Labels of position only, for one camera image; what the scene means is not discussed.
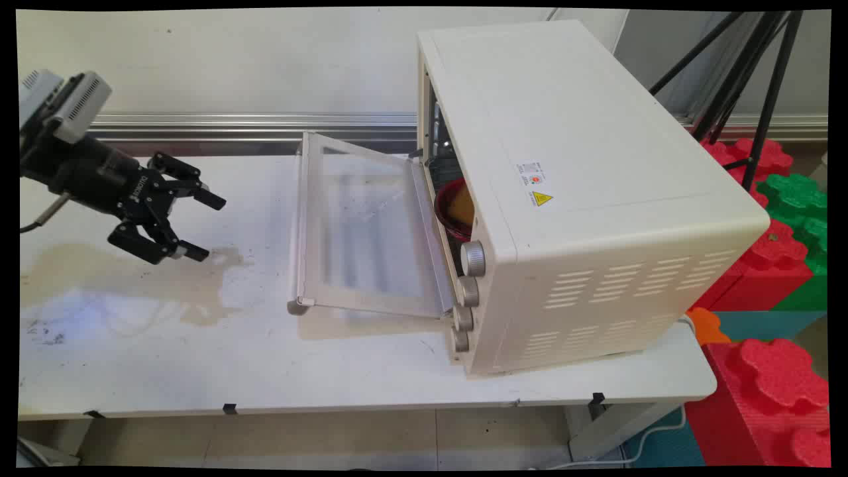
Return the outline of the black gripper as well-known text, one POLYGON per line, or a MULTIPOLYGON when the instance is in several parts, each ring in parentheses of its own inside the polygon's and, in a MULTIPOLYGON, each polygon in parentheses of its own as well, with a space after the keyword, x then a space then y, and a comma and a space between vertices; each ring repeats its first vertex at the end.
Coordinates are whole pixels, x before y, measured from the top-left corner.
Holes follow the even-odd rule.
MULTIPOLYGON (((193 198, 216 211, 227 200, 212 193, 201 181, 200 169, 163 151, 155 151, 146 165, 118 148, 87 135, 76 144, 49 136, 22 138, 19 175, 40 182, 49 192, 68 193, 73 202, 104 215, 125 219, 123 203, 148 169, 158 173, 152 191, 172 198, 193 198)), ((139 225, 123 221, 108 236, 109 244, 151 264, 163 259, 188 258, 203 262, 210 252, 176 235, 152 228, 154 238, 139 232, 139 225)))

